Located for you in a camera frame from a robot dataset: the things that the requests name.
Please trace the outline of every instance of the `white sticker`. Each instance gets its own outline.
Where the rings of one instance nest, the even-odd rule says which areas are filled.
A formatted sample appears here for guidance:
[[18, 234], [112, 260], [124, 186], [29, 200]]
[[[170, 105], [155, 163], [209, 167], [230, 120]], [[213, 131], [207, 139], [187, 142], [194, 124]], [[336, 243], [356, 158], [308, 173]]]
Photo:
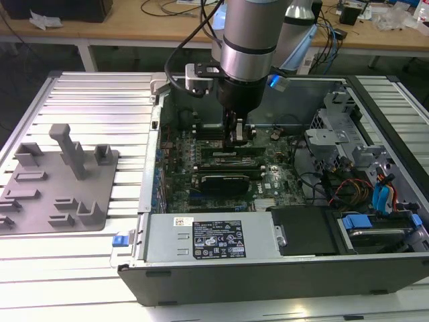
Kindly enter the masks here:
[[189, 226], [192, 226], [193, 222], [194, 222], [193, 217], [175, 217], [173, 226], [189, 227]]

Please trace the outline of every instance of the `blue tab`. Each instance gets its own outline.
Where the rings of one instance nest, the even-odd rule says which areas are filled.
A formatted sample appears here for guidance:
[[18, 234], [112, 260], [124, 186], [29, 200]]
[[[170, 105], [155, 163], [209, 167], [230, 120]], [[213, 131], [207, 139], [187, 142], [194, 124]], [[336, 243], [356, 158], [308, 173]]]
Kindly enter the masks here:
[[416, 225], [416, 227], [420, 227], [421, 225], [423, 225], [423, 222], [422, 222], [422, 220], [420, 219], [420, 216], [419, 216], [419, 215], [417, 215], [416, 213], [413, 213], [413, 214], [411, 215], [411, 219], [412, 219], [412, 221], [413, 221], [414, 225]]
[[113, 236], [112, 246], [113, 247], [128, 247], [129, 236]]
[[378, 198], [377, 210], [381, 211], [383, 216], [388, 216], [389, 213], [386, 211], [386, 204], [389, 202], [390, 189], [388, 186], [383, 186]]
[[343, 224], [346, 230], [373, 227], [373, 225], [369, 220], [368, 215], [363, 215], [363, 214], [347, 215], [346, 217], [343, 218]]
[[377, 204], [378, 204], [378, 198], [380, 197], [380, 191], [381, 191], [381, 184], [380, 182], [377, 182], [374, 187], [373, 192], [373, 207], [375, 210], [377, 210]]

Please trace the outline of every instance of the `red wire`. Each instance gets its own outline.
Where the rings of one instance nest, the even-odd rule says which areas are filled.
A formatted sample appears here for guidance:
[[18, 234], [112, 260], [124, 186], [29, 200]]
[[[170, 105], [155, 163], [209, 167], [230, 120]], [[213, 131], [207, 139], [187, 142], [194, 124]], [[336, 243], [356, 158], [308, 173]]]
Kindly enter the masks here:
[[346, 179], [344, 181], [342, 181], [342, 183], [340, 184], [340, 186], [336, 189], [334, 196], [332, 197], [332, 199], [328, 202], [328, 204], [330, 205], [333, 201], [334, 201], [334, 197], [338, 194], [338, 192], [341, 190], [341, 188], [347, 183], [347, 182], [354, 182], [354, 181], [359, 181], [359, 182], [363, 182], [365, 183], [369, 188], [373, 189], [373, 186], [371, 186], [371, 184], [365, 180], [362, 179]]

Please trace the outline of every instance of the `metal bracket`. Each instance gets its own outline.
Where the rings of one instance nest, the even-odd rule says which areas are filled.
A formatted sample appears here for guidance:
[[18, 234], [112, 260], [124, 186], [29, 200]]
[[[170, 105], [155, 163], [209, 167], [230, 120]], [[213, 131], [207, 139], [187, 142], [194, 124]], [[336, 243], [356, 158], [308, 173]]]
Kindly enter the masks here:
[[162, 92], [160, 89], [167, 85], [167, 83], [167, 75], [164, 72], [153, 73], [150, 78], [150, 93], [152, 95], [160, 94]]
[[352, 156], [355, 159], [356, 167], [368, 168], [384, 152], [383, 146], [357, 146], [353, 150]]
[[351, 113], [356, 105], [349, 92], [329, 93], [323, 99], [323, 103], [328, 109], [328, 114]]
[[195, 64], [187, 64], [185, 73], [186, 89], [188, 91], [207, 95], [213, 90], [213, 78], [202, 76], [202, 72], [197, 74]]

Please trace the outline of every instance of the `warning label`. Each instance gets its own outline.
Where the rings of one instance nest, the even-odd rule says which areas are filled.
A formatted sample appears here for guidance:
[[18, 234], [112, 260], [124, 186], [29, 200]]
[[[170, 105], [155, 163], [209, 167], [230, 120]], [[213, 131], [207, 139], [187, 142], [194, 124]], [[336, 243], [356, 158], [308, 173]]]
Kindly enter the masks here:
[[246, 257], [241, 220], [194, 221], [192, 233], [197, 260]]

